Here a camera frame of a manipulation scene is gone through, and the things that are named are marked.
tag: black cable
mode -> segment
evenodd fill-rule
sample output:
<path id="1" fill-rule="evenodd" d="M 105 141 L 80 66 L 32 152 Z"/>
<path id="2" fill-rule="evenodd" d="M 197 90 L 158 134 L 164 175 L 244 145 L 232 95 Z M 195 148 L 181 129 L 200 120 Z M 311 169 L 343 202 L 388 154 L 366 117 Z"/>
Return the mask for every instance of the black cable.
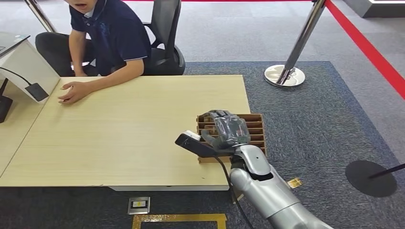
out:
<path id="1" fill-rule="evenodd" d="M 10 72 L 10 73 L 12 73 L 12 74 L 14 74 L 14 75 L 16 75 L 16 76 L 18 76 L 18 77 L 22 78 L 22 79 L 23 79 L 25 82 L 27 82 L 27 83 L 28 83 L 28 85 L 29 85 L 29 86 L 31 86 L 31 85 L 32 85 L 30 82 L 28 82 L 28 80 L 26 80 L 24 77 L 22 77 L 22 76 L 18 75 L 17 73 L 15 73 L 15 72 L 13 72 L 13 71 L 11 71 L 11 70 L 8 70 L 7 68 L 3 68 L 3 67 L 0 67 L 0 69 L 3 69 L 3 70 L 5 70 L 5 71 L 8 71 L 8 72 Z"/>
<path id="2" fill-rule="evenodd" d="M 221 164 L 222 169 L 224 170 L 224 173 L 225 173 L 225 176 L 226 176 L 226 180 L 228 181 L 229 190 L 231 191 L 232 197 L 235 199 L 235 203 L 236 203 L 236 205 L 238 206 L 239 211 L 240 211 L 240 213 L 242 214 L 243 219 L 246 221 L 246 224 L 249 226 L 250 229 L 255 229 L 255 228 L 253 227 L 253 225 L 250 223 L 250 221 L 249 221 L 249 219 L 247 218 L 245 212 L 243 211 L 242 207 L 241 207 L 240 204 L 239 204 L 238 198 L 237 198 L 236 195 L 235 195 L 234 188 L 232 187 L 232 184 L 231 184 L 231 179 L 229 178 L 229 175 L 228 175 L 228 172 L 226 171 L 226 168 L 225 168 L 224 163 L 223 163 L 217 156 L 214 156 L 214 158 L 219 162 L 219 164 Z"/>
<path id="3" fill-rule="evenodd" d="M 1 85 L 1 88 L 0 88 L 0 96 L 2 96 L 4 93 L 4 90 L 6 90 L 8 81 L 9 81 L 9 79 L 7 79 L 7 78 L 3 81 L 3 84 Z"/>

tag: cardboard box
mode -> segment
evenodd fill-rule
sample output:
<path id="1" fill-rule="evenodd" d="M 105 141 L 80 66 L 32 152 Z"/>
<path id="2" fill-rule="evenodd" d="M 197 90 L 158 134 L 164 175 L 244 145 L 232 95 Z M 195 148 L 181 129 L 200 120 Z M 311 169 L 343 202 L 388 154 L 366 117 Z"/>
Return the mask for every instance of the cardboard box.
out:
<path id="1" fill-rule="evenodd" d="M 261 114 L 237 114 L 238 117 L 243 118 L 246 121 L 247 128 L 250 133 L 251 141 L 250 144 L 259 147 L 263 153 L 267 156 L 265 132 L 263 129 L 263 116 Z M 218 133 L 215 129 L 215 123 L 212 121 L 211 117 L 197 116 L 197 133 L 201 135 L 201 130 L 209 130 L 213 137 L 217 137 Z M 204 139 L 201 138 L 201 142 L 208 145 Z M 228 156 L 219 157 L 223 162 L 230 162 Z M 213 157 L 202 158 L 199 157 L 198 161 L 200 163 L 217 163 L 217 160 Z"/>

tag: white collar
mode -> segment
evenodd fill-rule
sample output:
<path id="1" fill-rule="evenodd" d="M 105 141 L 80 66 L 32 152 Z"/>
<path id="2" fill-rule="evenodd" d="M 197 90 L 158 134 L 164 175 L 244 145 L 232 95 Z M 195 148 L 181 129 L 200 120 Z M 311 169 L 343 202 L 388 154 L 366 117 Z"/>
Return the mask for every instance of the white collar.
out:
<path id="1" fill-rule="evenodd" d="M 94 4 L 93 9 L 92 9 L 90 12 L 85 13 L 85 17 L 86 17 L 86 18 L 91 18 L 91 17 L 93 16 L 93 13 L 94 13 L 94 9 L 95 9 L 95 8 L 96 8 L 96 5 Z"/>

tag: blue carpet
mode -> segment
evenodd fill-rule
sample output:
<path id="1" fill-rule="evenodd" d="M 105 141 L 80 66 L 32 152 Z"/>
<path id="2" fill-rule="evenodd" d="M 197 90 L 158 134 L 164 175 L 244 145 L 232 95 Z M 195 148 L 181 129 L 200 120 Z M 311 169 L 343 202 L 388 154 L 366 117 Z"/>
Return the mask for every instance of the blue carpet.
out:
<path id="1" fill-rule="evenodd" d="M 285 180 L 301 178 L 304 185 L 293 191 L 317 217 L 336 229 L 405 228 L 405 172 L 396 173 L 399 189 L 388 198 L 366 196 L 345 178 L 354 160 L 385 167 L 398 161 L 334 67 L 299 62 L 307 80 L 281 89 L 263 78 L 264 69 L 274 64 L 280 63 L 190 62 L 185 74 L 244 75 L 251 111 L 264 115 L 269 162 Z M 105 187 L 1 188 L 0 228 L 129 229 L 132 217 L 126 210 L 132 196 L 151 196 L 151 214 L 225 213 L 227 228 L 247 228 L 225 191 L 114 192 Z M 241 205 L 255 228 L 270 228 L 245 199 Z M 216 227 L 198 222 L 145 223 L 142 228 Z"/>

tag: light wood tabletop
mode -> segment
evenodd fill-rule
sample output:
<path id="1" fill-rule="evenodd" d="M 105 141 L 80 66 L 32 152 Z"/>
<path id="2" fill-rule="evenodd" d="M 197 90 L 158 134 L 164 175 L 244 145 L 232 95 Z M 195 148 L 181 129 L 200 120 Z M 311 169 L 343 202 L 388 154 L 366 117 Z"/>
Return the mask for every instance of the light wood tabletop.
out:
<path id="1" fill-rule="evenodd" d="M 6 120 L 0 123 L 0 177 L 43 107 L 11 82 L 7 83 L 3 95 L 13 103 Z"/>
<path id="2" fill-rule="evenodd" d="M 64 83 L 93 79 L 60 80 L 0 186 L 226 185 L 218 163 L 199 164 L 174 141 L 209 110 L 249 114 L 241 75 L 142 76 L 58 103 Z"/>

